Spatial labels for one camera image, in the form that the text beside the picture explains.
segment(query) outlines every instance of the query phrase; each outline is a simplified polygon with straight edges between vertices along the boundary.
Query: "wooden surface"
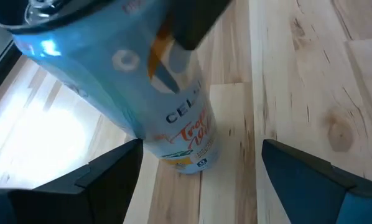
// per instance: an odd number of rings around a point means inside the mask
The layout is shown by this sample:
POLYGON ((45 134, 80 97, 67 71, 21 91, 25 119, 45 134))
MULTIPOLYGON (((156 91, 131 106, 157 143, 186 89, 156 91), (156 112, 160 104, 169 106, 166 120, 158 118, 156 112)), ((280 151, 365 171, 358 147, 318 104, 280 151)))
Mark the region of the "wooden surface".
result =
POLYGON ((346 47, 372 38, 372 1, 251 0, 249 11, 258 222, 289 223, 263 166, 263 139, 372 180, 371 96, 360 88, 372 86, 356 79, 357 68, 372 67, 358 43, 346 47))
MULTIPOLYGON (((234 0, 198 59, 221 157, 182 175, 145 152, 125 223, 289 223, 261 159, 265 138, 372 180, 372 0, 234 0)), ((29 60, 0 88, 0 187, 36 187, 124 138, 29 60)))

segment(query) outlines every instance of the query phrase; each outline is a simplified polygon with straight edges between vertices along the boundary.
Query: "blue can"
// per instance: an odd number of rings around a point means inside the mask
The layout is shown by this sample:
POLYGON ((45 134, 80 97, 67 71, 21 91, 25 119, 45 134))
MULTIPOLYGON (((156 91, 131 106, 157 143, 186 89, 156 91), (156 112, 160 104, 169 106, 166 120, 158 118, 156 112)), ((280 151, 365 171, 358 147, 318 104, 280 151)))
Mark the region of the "blue can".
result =
POLYGON ((23 54, 190 174, 210 167, 219 145, 197 57, 171 32, 170 2, 18 0, 0 25, 23 54))

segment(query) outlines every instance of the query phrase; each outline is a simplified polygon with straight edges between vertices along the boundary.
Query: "energy drink can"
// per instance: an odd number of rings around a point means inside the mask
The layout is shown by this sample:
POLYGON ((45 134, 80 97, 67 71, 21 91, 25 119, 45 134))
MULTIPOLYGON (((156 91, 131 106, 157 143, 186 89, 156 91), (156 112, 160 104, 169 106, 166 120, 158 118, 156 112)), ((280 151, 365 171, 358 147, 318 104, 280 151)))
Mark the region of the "energy drink can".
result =
POLYGON ((219 152, 195 52, 171 33, 170 0, 0 1, 0 25, 55 75, 182 173, 219 152))

